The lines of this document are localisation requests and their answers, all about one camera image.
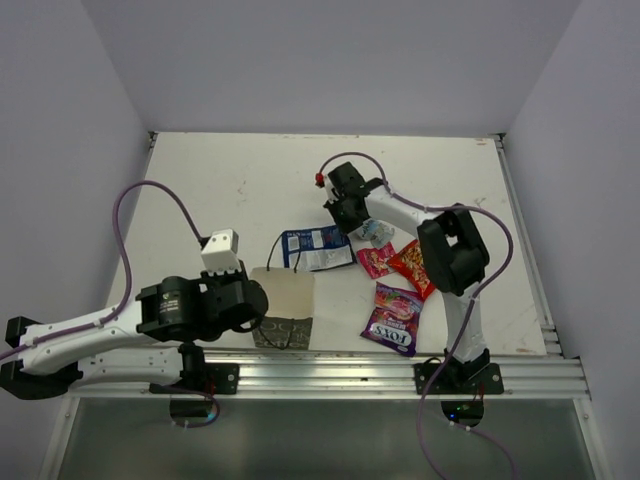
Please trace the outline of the pink candy packet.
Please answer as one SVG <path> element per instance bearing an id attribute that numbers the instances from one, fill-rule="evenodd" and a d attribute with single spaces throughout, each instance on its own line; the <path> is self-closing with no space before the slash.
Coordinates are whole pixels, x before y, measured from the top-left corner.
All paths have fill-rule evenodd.
<path id="1" fill-rule="evenodd" d="M 391 243 L 381 248 L 363 248 L 356 252 L 359 264 L 371 279 L 379 279 L 393 272 L 388 261 L 396 254 Z"/>

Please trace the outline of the blue snack packet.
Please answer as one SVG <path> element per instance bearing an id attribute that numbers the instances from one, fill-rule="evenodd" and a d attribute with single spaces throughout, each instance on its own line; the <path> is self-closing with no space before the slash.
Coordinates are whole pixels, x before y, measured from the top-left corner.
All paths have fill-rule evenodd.
<path id="1" fill-rule="evenodd" d="M 321 272 L 356 263 L 349 238 L 336 225 L 285 230 L 281 248 L 285 268 Z"/>

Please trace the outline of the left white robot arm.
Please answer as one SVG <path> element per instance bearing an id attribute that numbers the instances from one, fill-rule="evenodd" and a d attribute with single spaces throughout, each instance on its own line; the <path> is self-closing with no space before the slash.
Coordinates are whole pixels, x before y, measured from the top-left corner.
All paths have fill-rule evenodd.
<path id="1" fill-rule="evenodd" d="M 17 352 L 1 364 L 1 387 L 21 400 L 95 383 L 209 394 L 214 380 L 198 344 L 256 329 L 268 306 L 262 286 L 239 269 L 167 277 L 123 307 L 56 324 L 14 317 L 5 340 Z"/>

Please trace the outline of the brown paper bag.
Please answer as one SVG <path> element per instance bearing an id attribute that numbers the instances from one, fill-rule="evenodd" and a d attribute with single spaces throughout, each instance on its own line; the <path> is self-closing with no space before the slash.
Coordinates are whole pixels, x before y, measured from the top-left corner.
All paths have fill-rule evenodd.
<path id="1" fill-rule="evenodd" d="M 264 267 L 255 267 L 250 279 L 266 292 L 269 306 L 262 322 L 251 332 L 254 346 L 280 351 L 308 351 L 314 322 L 315 278 L 299 267 L 298 252 L 292 268 L 272 265 L 275 250 L 282 246 L 281 233 L 272 244 Z"/>

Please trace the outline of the purple Fox's candy bag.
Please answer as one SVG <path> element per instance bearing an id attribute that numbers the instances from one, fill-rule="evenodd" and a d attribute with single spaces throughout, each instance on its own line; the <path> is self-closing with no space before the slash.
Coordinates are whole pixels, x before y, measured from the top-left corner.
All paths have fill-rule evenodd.
<path id="1" fill-rule="evenodd" d="M 423 305 L 416 292 L 377 282 L 373 310 L 360 336 L 411 358 L 416 354 Z"/>

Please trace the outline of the red orange snack packet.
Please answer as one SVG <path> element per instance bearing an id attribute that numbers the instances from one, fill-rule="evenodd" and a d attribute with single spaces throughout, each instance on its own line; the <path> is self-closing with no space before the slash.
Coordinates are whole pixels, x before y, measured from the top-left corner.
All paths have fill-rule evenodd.
<path id="1" fill-rule="evenodd" d="M 425 271 L 422 251 L 417 239 L 392 256 L 387 261 L 387 265 L 402 275 L 422 300 L 426 300 L 434 292 L 435 286 Z"/>

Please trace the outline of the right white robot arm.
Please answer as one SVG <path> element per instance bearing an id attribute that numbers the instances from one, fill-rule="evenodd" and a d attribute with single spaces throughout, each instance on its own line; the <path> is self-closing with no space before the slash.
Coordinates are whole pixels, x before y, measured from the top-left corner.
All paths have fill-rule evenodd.
<path id="1" fill-rule="evenodd" d="M 448 328 L 445 358 L 428 375 L 424 390 L 435 393 L 438 383 L 443 383 L 455 394 L 470 391 L 490 366 L 476 303 L 480 292 L 512 259 L 513 238 L 508 227 L 480 207 L 413 202 L 392 190 L 384 176 L 366 180 L 349 162 L 327 174 L 318 172 L 315 184 L 326 191 L 324 208 L 342 233 L 351 234 L 367 220 L 376 219 L 416 237 L 427 278 L 442 294 Z M 506 260 L 490 277 L 485 276 L 489 251 L 472 213 L 494 221 L 506 235 Z"/>

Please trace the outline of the small silver snack packet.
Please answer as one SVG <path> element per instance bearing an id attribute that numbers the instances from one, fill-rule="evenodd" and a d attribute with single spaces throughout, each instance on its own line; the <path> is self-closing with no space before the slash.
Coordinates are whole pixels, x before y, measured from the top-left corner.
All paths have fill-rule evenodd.
<path id="1" fill-rule="evenodd" d="M 380 249 L 391 242 L 395 229 L 374 218 L 369 218 L 355 230 L 355 236 L 362 241 L 368 241 L 373 248 Z"/>

